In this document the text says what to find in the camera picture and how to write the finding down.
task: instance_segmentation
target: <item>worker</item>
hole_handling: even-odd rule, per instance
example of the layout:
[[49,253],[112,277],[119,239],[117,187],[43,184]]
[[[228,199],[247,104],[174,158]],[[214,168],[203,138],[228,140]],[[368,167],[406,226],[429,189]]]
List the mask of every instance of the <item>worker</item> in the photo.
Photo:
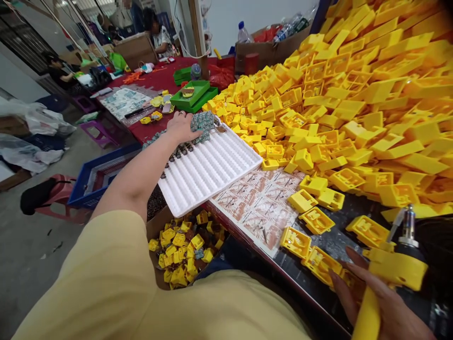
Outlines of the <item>worker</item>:
[[157,20],[156,13],[151,8],[143,10],[145,31],[150,35],[151,43],[159,58],[171,57],[173,48],[170,34],[164,25]]
[[74,73],[63,70],[63,63],[58,56],[50,52],[43,52],[42,55],[46,59],[49,76],[59,87],[72,96],[85,93],[83,86],[74,78]]
[[[191,119],[176,112],[166,133],[116,176],[57,280],[13,340],[311,339],[290,305],[244,272],[222,270],[184,289],[158,288],[146,237],[147,202],[176,147],[201,135],[191,131]],[[366,262],[347,252],[355,264],[346,268],[379,300],[380,339],[434,340],[401,298],[365,269]],[[356,302],[342,279],[331,277],[354,323]]]

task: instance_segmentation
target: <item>stool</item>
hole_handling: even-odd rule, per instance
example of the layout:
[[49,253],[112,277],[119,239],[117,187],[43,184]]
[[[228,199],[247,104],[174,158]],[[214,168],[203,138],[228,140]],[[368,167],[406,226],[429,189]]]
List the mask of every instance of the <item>stool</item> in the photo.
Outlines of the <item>stool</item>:
[[[114,132],[112,130],[107,130],[101,122],[97,120],[80,124],[80,128],[101,148],[104,148],[107,143],[112,143],[115,146],[120,145],[120,142],[114,136]],[[92,135],[88,130],[89,128],[96,128],[99,131],[99,134],[97,136]]]
[[[55,174],[51,178],[55,178],[57,181],[67,181],[67,182],[75,182],[76,178],[64,176],[60,174]],[[91,210],[85,208],[76,208],[72,206],[66,205],[69,197],[71,196],[72,189],[74,187],[73,183],[57,183],[52,191],[50,192],[49,200],[44,203],[43,205],[49,205],[42,208],[36,208],[35,211],[37,213],[41,213],[47,216],[52,216],[59,218],[61,220],[70,221],[76,224],[84,224],[86,221],[87,215],[91,212]],[[59,214],[57,212],[53,212],[50,207],[53,203],[59,203],[65,206],[65,214]],[[71,216],[71,210],[77,210],[74,216]]]
[[91,99],[88,98],[87,96],[78,95],[72,97],[72,99],[74,99],[79,108],[81,108],[82,111],[85,113],[90,113],[98,109],[96,105],[94,105],[94,103],[91,101]]

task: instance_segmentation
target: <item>window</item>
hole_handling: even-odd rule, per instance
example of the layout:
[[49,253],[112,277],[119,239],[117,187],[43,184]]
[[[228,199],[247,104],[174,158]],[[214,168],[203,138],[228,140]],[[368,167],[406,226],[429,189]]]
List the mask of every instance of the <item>window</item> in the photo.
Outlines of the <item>window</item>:
[[19,14],[8,8],[0,11],[0,41],[38,75],[47,73],[47,63],[41,52],[55,51]]

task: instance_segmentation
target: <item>blue plastic crate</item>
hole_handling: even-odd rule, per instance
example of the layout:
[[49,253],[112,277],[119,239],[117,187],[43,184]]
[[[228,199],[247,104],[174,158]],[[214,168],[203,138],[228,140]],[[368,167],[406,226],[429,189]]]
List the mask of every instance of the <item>blue plastic crate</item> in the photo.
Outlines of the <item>blue plastic crate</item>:
[[115,176],[141,149],[135,143],[85,163],[67,204],[94,210]]

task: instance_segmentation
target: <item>red plastic bag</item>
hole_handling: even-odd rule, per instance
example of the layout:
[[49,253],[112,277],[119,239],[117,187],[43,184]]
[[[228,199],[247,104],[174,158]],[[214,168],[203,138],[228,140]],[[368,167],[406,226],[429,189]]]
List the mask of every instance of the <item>red plastic bag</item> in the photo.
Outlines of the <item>red plastic bag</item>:
[[221,91],[235,82],[235,73],[232,68],[220,68],[216,65],[209,65],[209,71],[211,74],[209,77],[211,86],[218,87]]

